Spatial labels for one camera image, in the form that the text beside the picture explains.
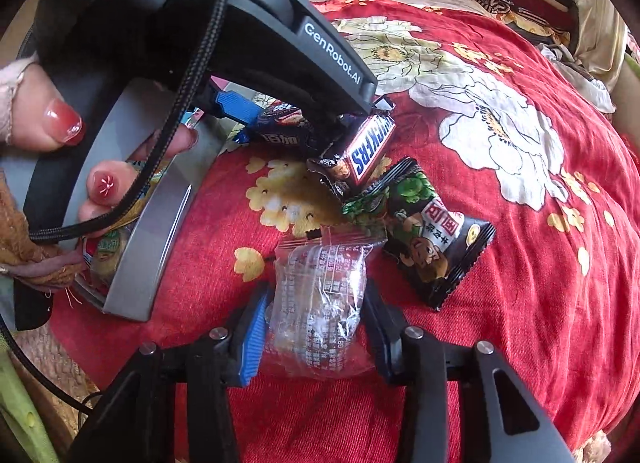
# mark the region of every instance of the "white flower print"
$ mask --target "white flower print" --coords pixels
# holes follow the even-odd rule
[[[412,37],[409,31],[422,30],[407,21],[336,23],[378,78],[378,94],[407,91],[424,107],[450,111],[440,124],[440,141],[472,169],[494,170],[506,200],[536,211],[547,192],[567,201],[567,189],[550,177],[564,159],[558,133],[523,95],[439,43]]]

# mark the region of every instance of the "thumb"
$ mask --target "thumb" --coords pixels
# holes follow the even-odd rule
[[[54,151],[77,145],[84,136],[82,119],[37,64],[25,71],[12,107],[11,143],[29,151]]]

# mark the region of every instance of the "black cable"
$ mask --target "black cable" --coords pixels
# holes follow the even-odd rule
[[[142,170],[140,170],[140,173],[138,174],[137,178],[133,182],[133,185],[126,193],[122,201],[118,205],[116,205],[109,213],[103,214],[102,216],[94,218],[90,221],[85,221],[83,223],[71,225],[68,227],[46,229],[30,233],[30,237],[33,241],[37,241],[40,243],[56,243],[64,239],[73,239],[75,237],[86,235],[88,233],[107,228],[112,221],[115,221],[113,218],[122,216],[129,211],[135,200],[138,198],[138,195],[145,187],[146,183],[148,183],[148,181],[151,179],[153,173],[156,172],[156,169],[158,168],[158,165],[160,164],[160,161],[162,160],[162,157],[169,147],[169,143],[171,143],[178,125],[180,124],[182,115],[188,109],[191,100],[196,94],[196,90],[198,88],[198,85],[200,84],[200,79],[206,72],[207,65],[209,64],[209,60],[211,59],[213,50],[216,47],[216,43],[218,42],[218,37],[220,36],[220,31],[222,30],[222,23],[225,12],[226,0],[214,0],[211,17],[204,31],[204,36],[202,37],[200,45],[193,53],[193,56],[189,61],[189,65],[187,66],[187,69],[182,77],[182,81],[180,82],[180,87],[178,87],[174,106],[172,107],[171,112],[169,113],[169,116],[167,117],[164,126],[160,131],[158,141],[149,154],[149,157],[146,159],[145,166],[142,168]],[[30,372],[31,375],[36,380],[38,380],[38,382],[41,383],[44,388],[46,388],[50,393],[59,398],[61,401],[65,402],[67,405],[78,410],[80,413],[86,414],[87,416],[91,414],[91,409],[85,405],[85,401],[83,403],[80,403],[72,396],[69,396],[53,382],[47,379],[47,377],[44,376],[38,370],[38,368],[33,365],[33,363],[31,363],[31,361],[27,358],[27,356],[15,342],[14,337],[11,335],[11,332],[9,331],[9,328],[4,322],[4,318],[2,318],[1,314],[0,333],[11,348],[14,356],[20,361],[25,369],[27,369],[27,371]]]
[[[74,409],[77,409],[78,411],[82,411],[84,414],[91,413],[91,409],[89,409],[87,406],[77,401],[72,396],[67,395],[55,383],[51,382],[51,380],[49,380],[46,376],[44,376],[40,372],[40,370],[33,365],[33,363],[31,363],[27,355],[24,354],[24,351],[22,351],[22,349],[20,349],[20,346],[18,346],[18,344],[16,343],[14,336],[11,335],[11,332],[9,331],[9,328],[7,327],[6,322],[4,321],[4,317],[2,317],[1,313],[0,313],[0,332],[4,337],[4,340],[6,340],[6,343],[11,348],[11,351],[14,354],[14,356],[20,361],[20,364],[22,364],[24,368],[31,373],[33,378],[38,380],[38,382],[40,382],[41,385],[47,391],[49,391],[49,393],[52,393],[54,396],[56,396],[56,398],[59,398],[60,400],[64,401],[67,405],[73,407]]]
[[[88,395],[86,395],[84,397],[84,400],[82,401],[82,405],[88,404],[96,396],[102,396],[102,394],[103,394],[102,391],[96,391],[95,393],[89,393]],[[78,430],[82,429],[82,426],[84,425],[84,421],[82,421],[82,411],[78,411],[78,419],[76,420],[76,424],[78,425]]]
[[[154,148],[146,159],[144,167],[138,173],[138,176],[124,195],[124,198],[106,214],[102,214],[89,221],[66,227],[30,231],[29,237],[31,241],[34,241],[34,243],[57,243],[58,241],[64,241],[66,239],[86,236],[87,234],[110,227],[133,207],[134,203],[138,200],[138,196],[156,172],[158,165],[164,157],[164,153],[169,147],[172,138],[174,138],[182,116],[189,108],[191,100],[196,94],[200,80],[205,74],[213,50],[218,42],[225,12],[226,0],[214,0],[209,23],[204,31],[200,45],[193,53],[187,69],[184,72],[175,96],[174,106],[162,126],[158,141],[156,141]]]

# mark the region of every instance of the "red floral fabric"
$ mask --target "red floral fabric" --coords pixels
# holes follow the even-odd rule
[[[380,169],[416,157],[450,210],[497,228],[440,313],[417,300],[391,259],[380,256],[370,275],[441,340],[494,343],[577,448],[620,419],[640,389],[640,177],[623,141],[497,21],[388,0],[318,7],[397,104],[398,132]],[[273,280],[268,258],[285,230],[338,218],[310,183],[276,146],[226,151],[183,224],[151,321],[71,309],[62,295],[53,331],[104,388],[142,342],[170,347],[223,324],[252,279]],[[318,382],[262,371],[230,392],[242,461],[393,461],[403,395],[375,373]],[[178,456],[187,454],[184,398],[181,389]],[[456,393],[449,405],[454,462]]]

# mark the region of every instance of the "transparent plastic wrapper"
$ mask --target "transparent plastic wrapper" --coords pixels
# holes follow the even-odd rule
[[[367,283],[365,260],[385,242],[383,226],[342,226],[322,228],[316,239],[285,237],[278,244],[264,358],[271,372],[334,379],[373,367],[356,329]]]

